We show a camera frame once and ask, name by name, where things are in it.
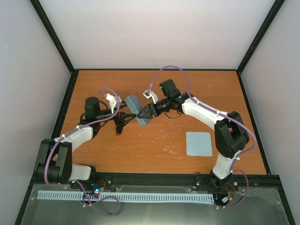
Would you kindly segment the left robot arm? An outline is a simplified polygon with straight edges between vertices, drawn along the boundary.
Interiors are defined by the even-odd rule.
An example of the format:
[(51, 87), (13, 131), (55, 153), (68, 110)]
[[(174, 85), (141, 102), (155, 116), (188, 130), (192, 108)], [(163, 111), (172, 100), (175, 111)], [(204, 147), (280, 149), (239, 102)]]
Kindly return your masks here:
[(136, 117), (136, 114), (117, 112), (117, 109), (132, 107), (132, 97), (121, 100), (118, 96), (106, 95), (109, 101), (105, 109), (101, 109), (97, 97), (85, 100), (85, 112), (80, 116), (80, 122), (71, 132), (55, 139), (44, 139), (39, 147), (39, 152), (33, 172), (33, 179), (45, 183), (66, 184), (69, 181), (80, 180), (86, 188), (94, 188), (98, 178), (88, 165), (72, 163), (72, 153), (85, 142), (93, 139), (101, 127), (113, 120), (116, 133), (120, 135), (123, 128)]

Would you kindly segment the light blue cleaning cloth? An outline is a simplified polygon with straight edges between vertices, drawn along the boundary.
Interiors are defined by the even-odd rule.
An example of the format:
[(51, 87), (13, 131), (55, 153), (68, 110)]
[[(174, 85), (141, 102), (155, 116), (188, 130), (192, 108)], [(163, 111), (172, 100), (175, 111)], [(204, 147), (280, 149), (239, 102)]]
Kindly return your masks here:
[(210, 133), (186, 132), (186, 153), (188, 156), (212, 157)]

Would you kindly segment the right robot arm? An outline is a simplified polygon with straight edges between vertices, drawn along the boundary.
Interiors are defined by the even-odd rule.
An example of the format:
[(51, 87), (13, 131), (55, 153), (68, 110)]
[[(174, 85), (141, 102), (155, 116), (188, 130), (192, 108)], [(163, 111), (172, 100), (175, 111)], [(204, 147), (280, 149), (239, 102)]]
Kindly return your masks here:
[(218, 150), (216, 164), (210, 172), (210, 185), (215, 190), (220, 189), (228, 181), (234, 161), (249, 142), (241, 116), (235, 111), (220, 112), (187, 92), (181, 93), (172, 79), (160, 83), (159, 86), (165, 98), (154, 99), (139, 110), (137, 117), (151, 120), (162, 113), (176, 110), (210, 127), (214, 131)]

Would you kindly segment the black sunglasses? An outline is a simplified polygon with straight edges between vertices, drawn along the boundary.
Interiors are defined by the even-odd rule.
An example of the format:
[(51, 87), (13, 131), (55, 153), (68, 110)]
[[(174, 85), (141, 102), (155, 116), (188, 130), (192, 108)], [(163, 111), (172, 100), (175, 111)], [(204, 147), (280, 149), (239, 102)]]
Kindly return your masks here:
[(116, 125), (116, 135), (120, 135), (123, 131), (123, 128), (128, 123), (127, 120), (129, 118), (129, 114), (124, 112), (117, 113), (117, 115), (113, 118), (114, 123)]

